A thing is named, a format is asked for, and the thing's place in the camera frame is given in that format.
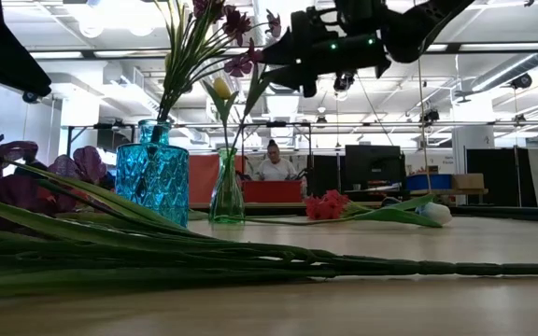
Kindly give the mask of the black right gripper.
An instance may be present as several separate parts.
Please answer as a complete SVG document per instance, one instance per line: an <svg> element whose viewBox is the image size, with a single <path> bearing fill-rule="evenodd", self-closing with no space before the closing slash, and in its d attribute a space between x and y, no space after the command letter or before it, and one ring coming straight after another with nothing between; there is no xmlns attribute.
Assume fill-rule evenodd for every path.
<svg viewBox="0 0 538 336"><path fill-rule="evenodd" d="M308 7L309 45L303 53L303 66L288 65L268 72L272 83L301 92L317 94L317 75L353 73L373 67L380 78L391 66L377 31L384 23L386 7ZM305 38L303 26L289 28L274 44L262 50L265 64L292 64L300 54Z"/></svg>

